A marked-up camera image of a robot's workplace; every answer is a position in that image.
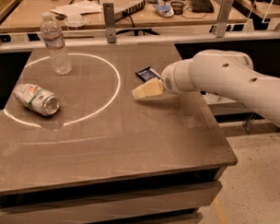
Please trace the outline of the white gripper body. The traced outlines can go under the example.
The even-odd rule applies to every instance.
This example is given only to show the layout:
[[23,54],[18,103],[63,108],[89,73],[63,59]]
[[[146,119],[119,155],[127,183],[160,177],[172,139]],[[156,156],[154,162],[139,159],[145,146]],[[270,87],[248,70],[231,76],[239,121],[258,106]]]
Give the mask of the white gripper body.
[[163,87],[172,94],[194,91],[195,87],[190,79],[190,64],[192,59],[184,59],[168,65],[161,73]]

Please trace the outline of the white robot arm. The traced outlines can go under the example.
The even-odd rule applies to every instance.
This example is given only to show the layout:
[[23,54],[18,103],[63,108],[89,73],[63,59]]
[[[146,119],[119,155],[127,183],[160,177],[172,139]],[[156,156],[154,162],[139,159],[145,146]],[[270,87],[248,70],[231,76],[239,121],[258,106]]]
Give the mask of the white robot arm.
[[137,99],[154,97],[166,90],[172,94],[205,91],[242,103],[280,127],[280,78],[253,70],[242,52],[204,50],[190,59],[168,65],[133,90]]

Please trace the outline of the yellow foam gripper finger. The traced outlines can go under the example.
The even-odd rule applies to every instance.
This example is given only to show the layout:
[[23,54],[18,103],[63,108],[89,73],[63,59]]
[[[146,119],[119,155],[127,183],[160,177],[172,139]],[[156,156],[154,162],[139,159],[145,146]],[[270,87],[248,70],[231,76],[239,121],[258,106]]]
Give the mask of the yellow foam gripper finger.
[[157,96],[163,93],[162,80],[156,77],[151,78],[142,86],[139,85],[133,90],[133,96],[137,99]]

